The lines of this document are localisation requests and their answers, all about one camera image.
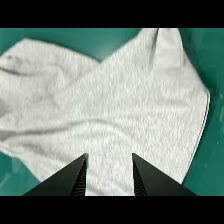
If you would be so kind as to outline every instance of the teal table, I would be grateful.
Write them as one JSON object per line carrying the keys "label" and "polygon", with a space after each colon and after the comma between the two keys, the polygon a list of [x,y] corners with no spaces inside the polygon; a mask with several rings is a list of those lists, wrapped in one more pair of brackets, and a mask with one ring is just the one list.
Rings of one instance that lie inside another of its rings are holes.
{"label": "teal table", "polygon": [[[103,60],[140,28],[0,29],[0,54],[23,38],[52,42]],[[198,195],[224,195],[224,29],[180,28],[185,50],[211,93],[206,127],[184,185]],[[38,180],[0,153],[0,195],[23,195]]]}

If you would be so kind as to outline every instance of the green tabletop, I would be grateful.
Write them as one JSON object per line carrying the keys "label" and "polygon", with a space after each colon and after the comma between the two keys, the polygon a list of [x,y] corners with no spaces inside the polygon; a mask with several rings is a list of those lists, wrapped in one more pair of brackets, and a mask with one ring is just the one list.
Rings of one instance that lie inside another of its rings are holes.
{"label": "green tabletop", "polygon": [[[1,28],[0,54],[23,38],[56,43],[103,60],[140,28]],[[185,50],[210,91],[206,127],[184,185],[198,195],[224,195],[224,29],[180,28]],[[38,180],[17,159],[0,153],[0,195],[23,195]]]}

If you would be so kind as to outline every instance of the crumpled cloth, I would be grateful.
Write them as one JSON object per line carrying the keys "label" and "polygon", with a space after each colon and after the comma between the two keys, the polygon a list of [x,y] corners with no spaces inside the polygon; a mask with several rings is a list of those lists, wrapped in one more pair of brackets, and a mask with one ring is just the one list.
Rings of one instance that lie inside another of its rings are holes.
{"label": "crumpled cloth", "polygon": [[182,183],[208,105],[174,28],[101,63],[29,39],[0,57],[0,150],[40,181],[89,153],[86,195],[134,195],[132,153]]}

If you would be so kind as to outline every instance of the gray cloth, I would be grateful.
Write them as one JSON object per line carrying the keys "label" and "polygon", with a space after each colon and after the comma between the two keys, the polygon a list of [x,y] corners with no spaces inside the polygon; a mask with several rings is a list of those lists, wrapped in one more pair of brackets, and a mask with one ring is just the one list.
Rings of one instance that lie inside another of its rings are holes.
{"label": "gray cloth", "polygon": [[134,195],[133,152],[181,183],[208,104],[178,29],[142,29],[102,63],[27,39],[0,57],[0,150],[40,181],[89,153],[86,195]]}

